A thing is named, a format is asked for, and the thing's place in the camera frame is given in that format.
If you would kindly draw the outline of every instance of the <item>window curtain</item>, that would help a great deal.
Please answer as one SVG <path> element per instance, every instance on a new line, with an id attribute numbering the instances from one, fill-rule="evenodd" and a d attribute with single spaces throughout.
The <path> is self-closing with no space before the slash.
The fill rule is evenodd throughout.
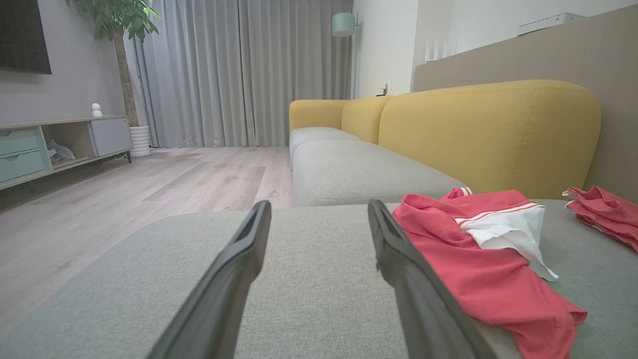
<path id="1" fill-rule="evenodd" d="M 155 0 L 136 53 L 158 147 L 286 146 L 290 102 L 349 97 L 352 0 Z"/>

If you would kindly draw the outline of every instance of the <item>sofa cushion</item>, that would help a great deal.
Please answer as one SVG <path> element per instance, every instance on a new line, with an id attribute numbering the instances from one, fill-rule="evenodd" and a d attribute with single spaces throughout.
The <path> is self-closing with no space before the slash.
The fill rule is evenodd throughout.
<path id="1" fill-rule="evenodd" d="M 361 141 L 360 138 L 332 127 L 302 127 L 290 132 L 290 167 L 295 150 L 300 144 L 310 141 L 340 140 Z"/>
<path id="2" fill-rule="evenodd" d="M 378 143 L 475 193 L 516 188 L 559 199 L 584 185 L 599 132 L 591 91 L 524 80 L 395 96 L 383 108 Z"/>
<path id="3" fill-rule="evenodd" d="M 296 206 L 400 202 L 408 193 L 441 198 L 460 181 L 398 153 L 363 141 L 315 141 L 293 159 Z"/>
<path id="4" fill-rule="evenodd" d="M 379 120 L 385 104 L 392 96 L 377 96 L 351 100 L 343 107 L 341 129 L 363 141 L 379 141 Z"/>
<path id="5" fill-rule="evenodd" d="M 343 106 L 349 100 L 295 100 L 290 104 L 290 131 L 302 127 L 341 128 Z"/>
<path id="6" fill-rule="evenodd" d="M 635 358 L 638 254 L 547 206 L 549 285 L 589 311 L 572 358 Z M 396 204 L 387 205 L 390 210 Z M 237 358 L 407 357 L 394 291 L 376 270 L 366 205 L 274 210 L 263 270 L 248 293 Z M 0 341 L 0 358 L 141 358 L 246 212 L 166 218 L 132 234 Z M 511 334 L 480 324 L 499 358 Z"/>

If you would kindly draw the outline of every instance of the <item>white stripe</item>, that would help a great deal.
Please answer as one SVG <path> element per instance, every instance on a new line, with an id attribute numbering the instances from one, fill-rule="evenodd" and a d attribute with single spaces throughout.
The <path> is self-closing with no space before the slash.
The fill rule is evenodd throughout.
<path id="1" fill-rule="evenodd" d="M 524 204 L 524 205 L 518 206 L 518 207 L 508 208 L 506 210 L 481 212 L 478 215 L 475 215 L 474 217 L 471 217 L 471 218 L 455 218 L 454 220 L 458 224 L 458 223 L 464 222 L 466 220 L 467 221 L 476 220 L 477 218 L 483 217 L 484 215 L 492 215 L 492 214 L 495 214 L 495 213 L 508 213 L 508 212 L 513 212 L 513 211 L 518 211 L 518 210 L 528 210 L 528 209 L 534 208 L 536 206 L 545 207 L 545 206 L 540 205 L 538 203 L 530 202 L 528 204 Z"/>
<path id="2" fill-rule="evenodd" d="M 581 196 L 580 193 L 573 191 L 571 189 L 568 189 L 566 191 L 563 192 L 563 197 L 568 197 L 571 199 L 575 199 L 577 201 L 585 201 L 585 197 Z"/>
<path id="3" fill-rule="evenodd" d="M 599 225 L 597 225 L 597 224 L 592 224 L 592 225 L 591 225 L 591 227 L 592 227 L 592 228 L 595 228 L 595 229 L 598 229 L 600 232 L 602 232 L 602 233 L 605 233 L 605 234 L 606 234 L 605 229 L 604 229 L 603 227 L 600 227 L 600 226 L 599 226 Z"/>
<path id="4" fill-rule="evenodd" d="M 537 206 L 532 206 L 532 207 L 528 207 L 528 208 L 521 208 L 518 211 L 521 211 L 521 212 L 522 211 L 529 211 L 529 210 L 534 210 L 535 208 L 545 208 L 545 206 L 542 206 L 542 205 L 538 204 Z M 494 216 L 494 215 L 502 215 L 502 214 L 511 213 L 511 212 L 513 212 L 513 211 L 483 212 L 483 214 L 484 214 L 483 217 L 480 217 L 480 218 L 475 219 L 475 220 L 467 220 L 465 222 L 461 222 L 461 223 L 459 223 L 459 226 L 462 229 L 464 226 L 466 226 L 466 225 L 468 225 L 470 223 L 480 222 L 480 221 L 485 220 L 486 218 L 489 218 L 489 217 Z"/>
<path id="5" fill-rule="evenodd" d="M 576 213 L 576 211 L 574 211 L 573 209 L 569 208 L 569 204 L 573 203 L 575 201 L 569 201 L 567 202 L 567 204 L 565 205 L 565 209 L 568 210 L 569 212 L 572 212 L 573 214 L 577 215 L 578 213 Z"/>

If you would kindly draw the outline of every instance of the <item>yellow sofa backrest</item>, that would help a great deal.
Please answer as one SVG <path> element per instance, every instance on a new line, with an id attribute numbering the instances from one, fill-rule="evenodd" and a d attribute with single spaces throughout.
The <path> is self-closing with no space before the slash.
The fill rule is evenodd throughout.
<path id="1" fill-rule="evenodd" d="M 560 198 L 584 185 L 600 133 L 587 89 L 524 80 L 407 93 L 383 109 L 378 144 L 438 169 L 475 193 Z"/>
<path id="2" fill-rule="evenodd" d="M 290 131 L 302 127 L 341 128 L 341 113 L 350 100 L 295 100 L 290 104 Z"/>
<path id="3" fill-rule="evenodd" d="M 341 130 L 376 144 L 383 107 L 392 96 L 359 98 L 347 102 L 341 113 Z"/>

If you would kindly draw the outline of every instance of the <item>red shirt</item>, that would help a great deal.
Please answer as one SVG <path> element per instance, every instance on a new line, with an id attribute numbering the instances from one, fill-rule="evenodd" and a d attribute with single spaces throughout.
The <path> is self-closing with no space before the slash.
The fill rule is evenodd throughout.
<path id="1" fill-rule="evenodd" d="M 554 292 L 516 250 L 481 249 L 454 220 L 530 201 L 517 190 L 465 192 L 455 188 L 440 201 L 408 194 L 393 216 L 469 315 L 510 330 L 525 358 L 568 358 L 587 312 Z"/>
<path id="2" fill-rule="evenodd" d="M 579 221 L 638 252 L 638 206 L 596 186 L 589 192 L 572 187 L 563 195 L 573 199 L 567 207 Z"/>

